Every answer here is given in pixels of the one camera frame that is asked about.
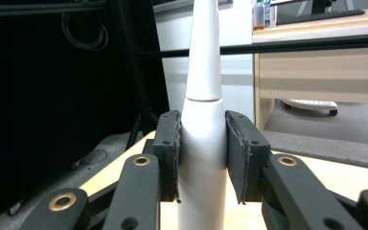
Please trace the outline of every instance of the white wall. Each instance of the white wall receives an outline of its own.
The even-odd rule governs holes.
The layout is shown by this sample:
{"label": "white wall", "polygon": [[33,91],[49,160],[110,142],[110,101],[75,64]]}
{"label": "white wall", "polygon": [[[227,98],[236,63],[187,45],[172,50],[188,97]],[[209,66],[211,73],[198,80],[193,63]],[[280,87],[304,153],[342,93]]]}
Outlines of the white wall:
{"label": "white wall", "polygon": [[[156,23],[161,50],[189,49],[192,20],[192,8],[158,13]],[[220,46],[250,44],[251,28],[251,0],[233,0],[219,6]],[[252,55],[221,56],[220,59],[225,109],[240,112],[254,121]],[[182,111],[188,58],[163,58],[163,66],[170,108]]]}

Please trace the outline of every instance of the metal rivet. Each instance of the metal rivet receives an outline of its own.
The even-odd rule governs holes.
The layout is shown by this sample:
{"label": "metal rivet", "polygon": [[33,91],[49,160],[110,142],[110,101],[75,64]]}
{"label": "metal rivet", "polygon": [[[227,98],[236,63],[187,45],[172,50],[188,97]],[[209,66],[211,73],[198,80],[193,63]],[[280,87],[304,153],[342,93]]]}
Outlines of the metal rivet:
{"label": "metal rivet", "polygon": [[149,163],[150,163],[150,158],[146,156],[139,156],[139,157],[134,158],[133,160],[133,164],[137,166],[146,166]]}
{"label": "metal rivet", "polygon": [[295,161],[294,159],[288,156],[282,156],[278,160],[280,164],[285,165],[285,166],[296,166],[297,165],[297,161]]}
{"label": "metal rivet", "polygon": [[62,211],[71,207],[76,201],[77,197],[73,193],[57,195],[50,201],[49,208],[54,212]]}

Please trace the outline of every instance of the table surface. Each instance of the table surface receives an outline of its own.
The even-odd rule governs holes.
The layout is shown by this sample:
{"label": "table surface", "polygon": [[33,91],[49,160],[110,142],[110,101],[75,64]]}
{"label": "table surface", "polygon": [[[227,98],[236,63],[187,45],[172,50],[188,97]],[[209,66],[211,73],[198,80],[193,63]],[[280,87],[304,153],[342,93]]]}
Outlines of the table surface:
{"label": "table surface", "polygon": [[[141,153],[146,139],[154,138],[154,134],[155,132],[148,134],[80,188],[85,190],[90,196],[117,181],[125,160],[131,155]],[[359,193],[362,190],[368,189],[368,169],[308,157],[298,156],[298,158],[302,159],[310,167],[313,173],[329,190],[352,200],[357,200]],[[261,214],[261,203],[238,205],[229,177],[227,179],[226,191],[224,229],[266,229]],[[161,229],[176,229],[176,205],[175,202],[161,203]]]}
{"label": "table surface", "polygon": [[355,35],[368,35],[368,10],[363,15],[293,23],[254,31],[252,44]]}

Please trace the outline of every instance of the white electric toothbrush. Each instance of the white electric toothbrush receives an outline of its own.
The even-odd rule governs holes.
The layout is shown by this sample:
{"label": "white electric toothbrush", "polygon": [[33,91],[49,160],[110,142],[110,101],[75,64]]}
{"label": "white electric toothbrush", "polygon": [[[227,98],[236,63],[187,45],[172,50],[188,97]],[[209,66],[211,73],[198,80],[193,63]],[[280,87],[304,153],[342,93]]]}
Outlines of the white electric toothbrush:
{"label": "white electric toothbrush", "polygon": [[226,124],[220,86],[217,0],[197,0],[178,171],[178,229],[223,229]]}

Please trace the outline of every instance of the desk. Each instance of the desk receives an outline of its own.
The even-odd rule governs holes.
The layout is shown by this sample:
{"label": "desk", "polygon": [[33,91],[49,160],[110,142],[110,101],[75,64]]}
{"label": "desk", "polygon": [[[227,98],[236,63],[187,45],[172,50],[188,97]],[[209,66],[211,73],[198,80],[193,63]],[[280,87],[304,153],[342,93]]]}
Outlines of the desk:
{"label": "desk", "polygon": [[[349,42],[368,35],[364,15],[283,25],[256,31],[252,43],[295,44],[326,38]],[[263,130],[274,99],[368,103],[368,47],[255,54],[255,124]]]}
{"label": "desk", "polygon": [[[154,138],[154,132],[151,132],[127,150],[121,157],[109,164],[80,188],[90,196],[118,180],[125,160],[133,154],[142,152],[148,138]],[[310,167],[328,189],[336,193],[357,200],[360,191],[368,189],[368,169],[308,157],[299,158]],[[261,203],[238,205],[229,177],[226,193],[225,230],[266,229],[261,214]],[[175,202],[161,203],[162,230],[176,229],[176,205]]]}

